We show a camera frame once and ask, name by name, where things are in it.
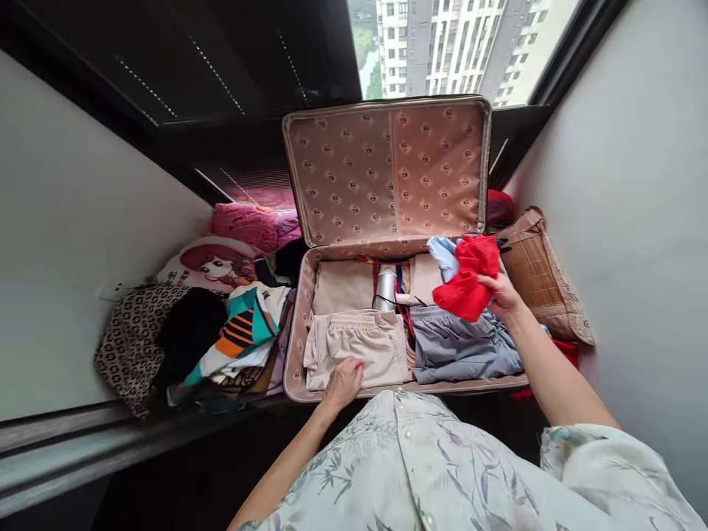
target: floral shirt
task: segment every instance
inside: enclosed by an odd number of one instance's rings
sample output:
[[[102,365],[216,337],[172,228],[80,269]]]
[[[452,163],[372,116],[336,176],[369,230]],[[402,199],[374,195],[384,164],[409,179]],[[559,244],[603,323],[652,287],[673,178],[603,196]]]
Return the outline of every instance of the floral shirt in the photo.
[[[301,472],[273,531],[706,529],[662,458],[626,433],[544,432],[541,468],[436,397],[384,391]]]

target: suitcase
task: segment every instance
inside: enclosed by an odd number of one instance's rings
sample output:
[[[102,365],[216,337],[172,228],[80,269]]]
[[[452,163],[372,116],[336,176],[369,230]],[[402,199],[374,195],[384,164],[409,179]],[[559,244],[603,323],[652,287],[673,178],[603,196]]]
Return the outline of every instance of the suitcase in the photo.
[[[357,103],[297,111],[282,121],[296,208],[310,250],[300,269],[283,388],[296,402],[318,264],[407,258],[432,235],[485,230],[491,106],[482,96]],[[423,393],[491,392],[528,385],[526,375],[400,386]],[[383,386],[362,389],[372,397]]]

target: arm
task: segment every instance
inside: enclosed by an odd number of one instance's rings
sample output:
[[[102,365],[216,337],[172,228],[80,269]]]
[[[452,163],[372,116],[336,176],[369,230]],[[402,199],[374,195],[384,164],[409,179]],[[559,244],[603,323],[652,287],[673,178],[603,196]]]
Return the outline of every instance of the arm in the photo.
[[[317,453],[325,432],[339,412],[354,400],[363,374],[364,362],[352,356],[334,369],[322,402],[260,479],[226,531],[235,531],[247,521],[265,520],[275,511],[300,471]]]
[[[504,321],[524,363],[531,389],[553,426],[588,423],[619,428],[597,393],[538,325],[505,275],[479,276],[494,292],[490,311]]]

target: leopard print fabric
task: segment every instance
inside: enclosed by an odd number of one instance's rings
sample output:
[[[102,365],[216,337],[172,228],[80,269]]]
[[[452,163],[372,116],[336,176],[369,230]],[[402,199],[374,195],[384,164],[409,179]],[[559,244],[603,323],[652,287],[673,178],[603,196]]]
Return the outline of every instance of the leopard print fabric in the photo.
[[[153,377],[164,353],[156,342],[172,306],[191,288],[148,285],[135,289],[116,306],[94,363],[101,378],[139,419],[150,415]]]

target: high-rise building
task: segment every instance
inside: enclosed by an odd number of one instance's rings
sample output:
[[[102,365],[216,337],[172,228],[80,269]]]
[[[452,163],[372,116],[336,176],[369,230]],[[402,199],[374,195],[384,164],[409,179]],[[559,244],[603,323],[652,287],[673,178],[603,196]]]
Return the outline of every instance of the high-rise building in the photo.
[[[579,0],[376,0],[383,97],[525,104]]]

